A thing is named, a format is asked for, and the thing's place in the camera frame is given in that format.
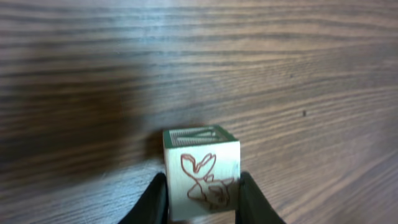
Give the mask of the red edged wooden block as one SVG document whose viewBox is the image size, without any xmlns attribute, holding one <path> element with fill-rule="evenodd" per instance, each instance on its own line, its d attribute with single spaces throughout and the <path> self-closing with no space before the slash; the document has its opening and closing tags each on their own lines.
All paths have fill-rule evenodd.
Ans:
<svg viewBox="0 0 398 224">
<path fill-rule="evenodd" d="M 238 207 L 241 144 L 219 125 L 163 132 L 169 215 L 188 220 Z"/>
</svg>

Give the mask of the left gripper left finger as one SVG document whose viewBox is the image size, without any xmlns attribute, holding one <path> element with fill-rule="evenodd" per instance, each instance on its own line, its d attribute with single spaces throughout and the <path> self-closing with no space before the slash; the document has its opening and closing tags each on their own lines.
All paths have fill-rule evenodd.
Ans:
<svg viewBox="0 0 398 224">
<path fill-rule="evenodd" d="M 168 220 L 167 178 L 164 173 L 159 172 L 118 224 L 167 224 Z"/>
</svg>

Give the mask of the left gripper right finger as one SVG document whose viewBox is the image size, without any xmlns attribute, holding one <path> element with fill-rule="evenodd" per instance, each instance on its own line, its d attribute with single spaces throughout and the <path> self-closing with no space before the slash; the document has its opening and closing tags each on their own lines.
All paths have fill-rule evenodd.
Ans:
<svg viewBox="0 0 398 224">
<path fill-rule="evenodd" d="M 248 172 L 240 176 L 235 224 L 285 224 Z"/>
</svg>

